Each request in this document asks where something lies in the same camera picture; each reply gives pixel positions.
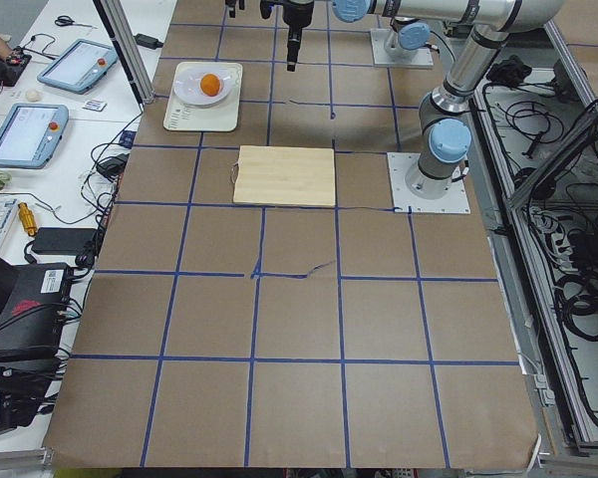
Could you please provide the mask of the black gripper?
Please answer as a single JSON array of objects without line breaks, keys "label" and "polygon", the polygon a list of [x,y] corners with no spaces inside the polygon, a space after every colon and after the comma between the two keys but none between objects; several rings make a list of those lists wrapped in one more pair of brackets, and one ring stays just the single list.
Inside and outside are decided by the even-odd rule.
[{"label": "black gripper", "polygon": [[284,14],[283,21],[289,28],[287,38],[287,71],[296,71],[296,62],[298,61],[299,51],[302,42],[303,29],[312,22],[312,15],[308,14]]}]

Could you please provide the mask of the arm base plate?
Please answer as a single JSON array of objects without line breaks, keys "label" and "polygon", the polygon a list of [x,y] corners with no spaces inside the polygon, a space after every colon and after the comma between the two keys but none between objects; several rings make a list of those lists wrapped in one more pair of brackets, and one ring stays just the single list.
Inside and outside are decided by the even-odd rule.
[{"label": "arm base plate", "polygon": [[431,69],[434,66],[433,55],[428,47],[404,49],[392,29],[372,29],[370,37],[376,67]]},{"label": "arm base plate", "polygon": [[416,152],[388,152],[393,209],[401,213],[469,214],[464,182],[457,165],[451,177],[431,179],[419,169]]}]

